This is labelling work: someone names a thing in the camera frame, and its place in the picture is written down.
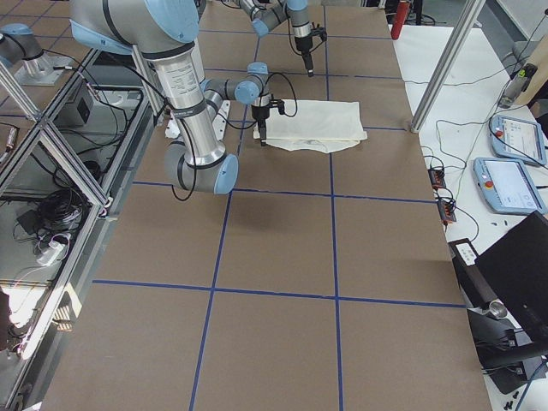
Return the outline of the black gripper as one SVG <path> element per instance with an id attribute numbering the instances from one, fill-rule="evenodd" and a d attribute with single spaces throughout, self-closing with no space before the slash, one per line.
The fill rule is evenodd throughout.
<path id="1" fill-rule="evenodd" d="M 270 116 L 270 110 L 276 108 L 280 115 L 285 113 L 285 103 L 282 99 L 274 97 L 260 97 L 252 105 L 252 117 L 258 126 L 259 142 L 266 146 L 266 120 Z"/>
<path id="2" fill-rule="evenodd" d="M 305 69 L 308 77 L 314 76 L 313 66 L 313 38 L 319 37 L 322 42 L 327 40 L 326 29 L 319 24 L 306 23 L 301 26 L 293 26 L 295 45 L 298 53 L 304 58 Z"/>

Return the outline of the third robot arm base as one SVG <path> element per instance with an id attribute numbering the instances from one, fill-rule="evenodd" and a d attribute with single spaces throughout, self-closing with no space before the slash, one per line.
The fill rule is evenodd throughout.
<path id="1" fill-rule="evenodd" d="M 10 69 L 22 62 L 15 79 L 23 86 L 54 86 L 69 65 L 66 57 L 55 57 L 44 50 L 25 24 L 1 27 L 1 63 Z"/>

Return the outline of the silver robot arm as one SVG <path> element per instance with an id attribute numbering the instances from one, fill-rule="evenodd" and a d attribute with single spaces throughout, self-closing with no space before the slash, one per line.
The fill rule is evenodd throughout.
<path id="1" fill-rule="evenodd" d="M 288 24 L 291 50 L 303 60 L 308 77 L 314 77 L 313 52 L 328 39 L 326 29 L 311 22 L 308 1 L 233 1 L 250 18 L 253 30 L 263 38 L 283 23 Z"/>
<path id="2" fill-rule="evenodd" d="M 264 63 L 251 63 L 240 80 L 202 80 L 192 58 L 199 13 L 192 1 L 73 1 L 73 37 L 119 55 L 140 51 L 155 68 L 182 140 L 172 143 L 164 165 L 173 185 L 189 192 L 227 194 L 239 163 L 216 136 L 213 119 L 225 100 L 249 104 L 259 131 L 276 102 Z"/>

